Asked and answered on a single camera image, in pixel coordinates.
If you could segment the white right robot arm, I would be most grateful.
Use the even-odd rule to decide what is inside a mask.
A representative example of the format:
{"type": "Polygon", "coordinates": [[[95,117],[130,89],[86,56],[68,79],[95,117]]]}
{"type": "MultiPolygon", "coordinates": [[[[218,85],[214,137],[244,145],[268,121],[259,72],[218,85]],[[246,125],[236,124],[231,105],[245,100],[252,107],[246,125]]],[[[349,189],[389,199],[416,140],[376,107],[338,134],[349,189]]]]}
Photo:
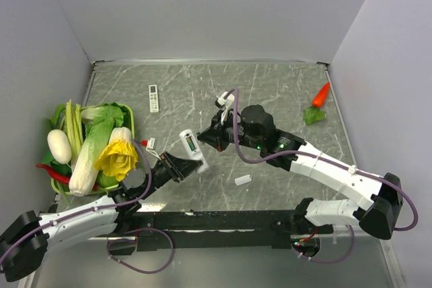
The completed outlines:
{"type": "Polygon", "coordinates": [[[337,191],[343,200],[305,198],[297,205],[296,228],[310,233],[324,225],[359,226],[369,235],[389,240],[403,205],[400,178],[392,173],[374,175],[322,153],[312,144],[277,129],[273,116],[260,105],[235,115],[230,109],[213,116],[198,140],[224,151],[229,144],[257,149],[267,163],[303,175],[337,191]]]}

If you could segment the white battery cover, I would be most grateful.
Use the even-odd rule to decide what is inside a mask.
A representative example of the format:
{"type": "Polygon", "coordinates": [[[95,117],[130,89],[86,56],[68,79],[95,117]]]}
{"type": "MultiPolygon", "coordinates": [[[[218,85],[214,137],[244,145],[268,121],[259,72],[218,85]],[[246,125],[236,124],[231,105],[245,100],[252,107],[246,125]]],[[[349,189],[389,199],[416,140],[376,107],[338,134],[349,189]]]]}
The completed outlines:
{"type": "Polygon", "coordinates": [[[251,175],[244,175],[244,176],[241,176],[241,177],[237,177],[234,180],[234,182],[235,182],[235,184],[237,186],[250,183],[251,181],[252,181],[252,176],[251,175]]]}

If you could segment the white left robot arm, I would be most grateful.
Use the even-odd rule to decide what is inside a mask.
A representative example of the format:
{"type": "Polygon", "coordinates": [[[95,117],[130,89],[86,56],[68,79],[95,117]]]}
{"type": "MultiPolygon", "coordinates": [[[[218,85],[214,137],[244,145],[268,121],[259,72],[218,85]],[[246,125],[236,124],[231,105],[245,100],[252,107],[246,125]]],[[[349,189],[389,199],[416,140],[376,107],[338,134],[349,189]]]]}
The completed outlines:
{"type": "Polygon", "coordinates": [[[1,274],[8,282],[19,281],[36,271],[50,252],[93,237],[128,234],[141,200],[168,181],[184,180],[203,165],[202,160],[164,152],[137,188],[122,185],[91,203],[63,212],[38,216],[31,210],[21,214],[1,234],[1,274]]]}

